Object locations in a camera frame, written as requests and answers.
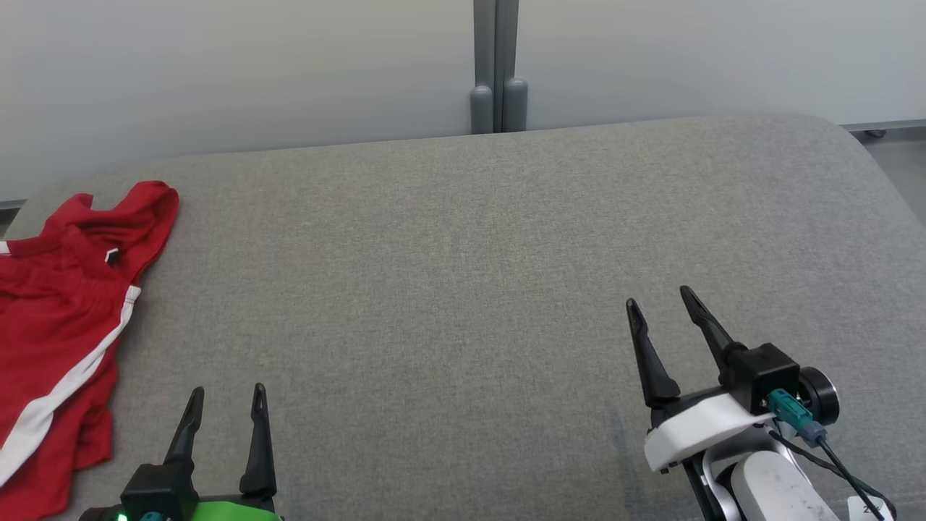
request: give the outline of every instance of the red shorts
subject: red shorts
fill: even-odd
[[[0,242],[0,513],[68,506],[74,470],[107,461],[117,339],[138,279],[177,215],[176,191],[137,184],[114,209],[69,199],[31,239]]]

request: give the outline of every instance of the teal connector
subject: teal connector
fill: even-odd
[[[826,429],[819,422],[814,421],[813,414],[803,403],[797,401],[797,398],[784,389],[778,388],[771,391],[769,411],[775,413],[778,419],[794,427],[797,434],[811,449],[818,447],[821,439],[826,439]]]

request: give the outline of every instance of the white stripe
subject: white stripe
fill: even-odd
[[[129,323],[131,307],[141,293],[141,288],[129,286],[122,304],[122,313],[119,314],[119,325],[106,335],[94,350],[71,367],[58,381],[47,396],[30,401],[19,414],[13,429],[6,437],[3,448],[0,448],[0,487],[26,463],[26,460],[39,448],[39,444],[48,434],[52,425],[52,417],[64,400],[70,398],[83,384],[96,372],[96,368],[103,361],[106,349],[119,337],[119,333]]]

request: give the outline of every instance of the floor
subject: floor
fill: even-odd
[[[852,134],[926,226],[926,127],[887,131],[880,139],[865,133]]]

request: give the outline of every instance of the white cabinet door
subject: white cabinet door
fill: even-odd
[[[926,118],[922,0],[530,0],[528,128],[747,110]]]
[[[472,3],[0,3],[0,201],[125,161],[469,132]]]

